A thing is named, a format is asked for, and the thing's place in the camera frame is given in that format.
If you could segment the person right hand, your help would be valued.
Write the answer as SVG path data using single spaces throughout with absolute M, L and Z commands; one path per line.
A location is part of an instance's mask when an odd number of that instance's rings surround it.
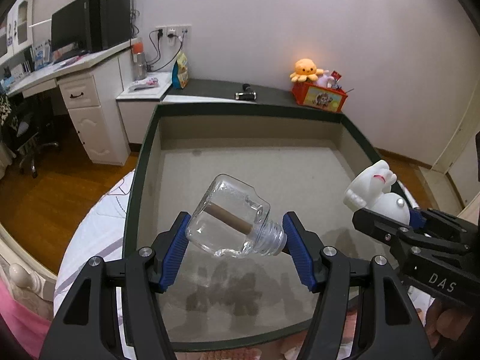
M 427 310 L 425 331 L 433 349 L 441 338 L 458 341 L 468 327 L 473 312 L 463 307 L 447 307 L 435 299 Z

